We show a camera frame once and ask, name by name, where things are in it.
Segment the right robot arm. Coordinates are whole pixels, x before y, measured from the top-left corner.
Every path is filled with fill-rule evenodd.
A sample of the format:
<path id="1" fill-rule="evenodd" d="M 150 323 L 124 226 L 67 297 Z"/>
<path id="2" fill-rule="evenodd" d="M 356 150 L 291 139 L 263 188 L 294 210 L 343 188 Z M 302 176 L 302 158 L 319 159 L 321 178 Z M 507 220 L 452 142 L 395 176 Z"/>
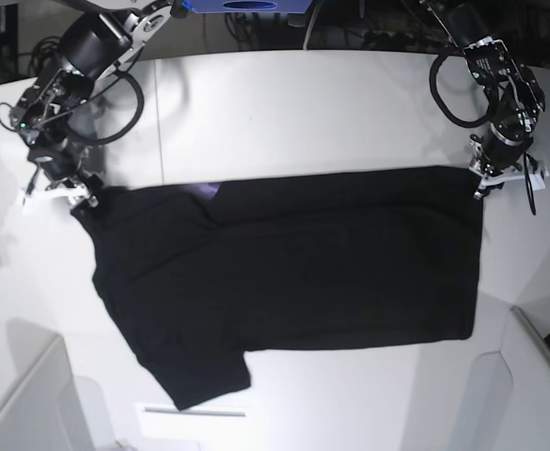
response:
<path id="1" fill-rule="evenodd" d="M 34 174 L 48 180 L 40 197 L 65 198 L 73 208 L 97 206 L 102 180 L 86 168 L 87 154 L 119 140 L 136 125 L 145 98 L 131 67 L 171 17 L 187 12 L 182 1 L 135 1 L 129 8 L 108 8 L 92 1 L 58 40 L 55 54 L 8 115 L 7 128 L 27 146 Z M 133 117 L 106 137 L 76 131 L 71 117 L 99 98 L 95 85 L 109 75 L 132 88 Z"/>

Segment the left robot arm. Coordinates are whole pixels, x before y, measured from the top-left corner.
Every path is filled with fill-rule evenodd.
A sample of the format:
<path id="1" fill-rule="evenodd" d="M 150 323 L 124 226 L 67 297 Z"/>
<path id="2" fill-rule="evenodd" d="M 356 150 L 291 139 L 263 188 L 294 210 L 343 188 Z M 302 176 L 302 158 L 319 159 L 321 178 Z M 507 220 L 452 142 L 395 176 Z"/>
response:
<path id="1" fill-rule="evenodd" d="M 486 128 L 483 136 L 472 134 L 469 138 L 473 151 L 469 170 L 479 177 L 474 197 L 480 200 L 508 181 L 522 180 L 530 206 L 534 207 L 533 193 L 545 187 L 546 177 L 543 164 L 529 154 L 534 130 L 546 107 L 535 74 L 511 55 L 502 39 L 493 36 L 472 4 L 421 4 L 448 35 L 448 47 L 435 58 L 429 72 L 434 102 L 454 125 L 468 130 Z M 456 117 L 439 93 L 438 72 L 452 54 L 464 59 L 472 78 L 483 89 L 487 107 L 478 119 Z"/>

